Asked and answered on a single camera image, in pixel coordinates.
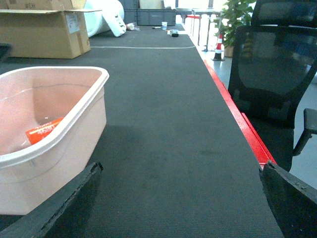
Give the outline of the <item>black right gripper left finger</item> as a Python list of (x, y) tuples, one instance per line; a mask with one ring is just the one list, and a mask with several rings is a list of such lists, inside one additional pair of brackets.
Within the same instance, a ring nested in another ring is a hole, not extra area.
[(103, 167), (92, 163), (42, 204), (0, 232), (2, 238), (83, 238)]

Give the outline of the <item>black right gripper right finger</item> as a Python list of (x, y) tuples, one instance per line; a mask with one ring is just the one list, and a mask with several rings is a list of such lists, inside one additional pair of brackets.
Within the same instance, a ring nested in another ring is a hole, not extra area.
[(268, 162), (260, 172), (270, 209), (286, 238), (317, 236), (317, 190)]

